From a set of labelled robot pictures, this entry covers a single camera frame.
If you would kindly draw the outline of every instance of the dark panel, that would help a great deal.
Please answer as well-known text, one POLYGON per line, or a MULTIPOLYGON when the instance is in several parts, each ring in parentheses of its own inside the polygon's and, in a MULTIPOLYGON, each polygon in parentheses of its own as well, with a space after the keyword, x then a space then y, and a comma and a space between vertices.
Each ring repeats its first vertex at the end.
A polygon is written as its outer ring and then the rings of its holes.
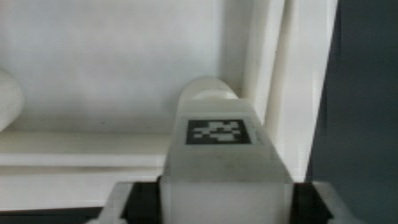
POLYGON ((309 179, 355 216, 398 223, 398 1, 341 0, 309 179))
POLYGON ((0 212, 2 224, 83 224, 98 217, 101 208, 74 208, 0 212))

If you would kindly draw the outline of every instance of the white plastic part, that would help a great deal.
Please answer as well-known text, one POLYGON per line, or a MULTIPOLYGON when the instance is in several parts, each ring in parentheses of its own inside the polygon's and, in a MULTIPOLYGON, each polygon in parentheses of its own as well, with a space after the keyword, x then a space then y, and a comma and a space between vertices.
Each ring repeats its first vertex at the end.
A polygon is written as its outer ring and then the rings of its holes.
POLYGON ((0 70, 0 131, 16 120, 23 109, 21 88, 10 75, 0 70))
POLYGON ((126 220, 121 219, 128 196, 133 190, 133 183, 117 183, 110 196, 106 205, 103 207, 103 211, 98 217, 99 224, 126 224, 126 220))
POLYGON ((165 224, 288 223, 293 182, 247 100, 181 102, 160 187, 165 224), (249 141, 188 143, 192 122, 209 138, 234 126, 249 141))
POLYGON ((286 0, 265 128, 295 182, 305 179, 337 0, 286 0))
POLYGON ((241 96, 252 103, 261 123, 266 112, 282 12, 284 0, 254 0, 241 96))
POLYGON ((213 77, 193 80, 183 90, 179 104, 186 100, 238 99, 225 83, 213 77))

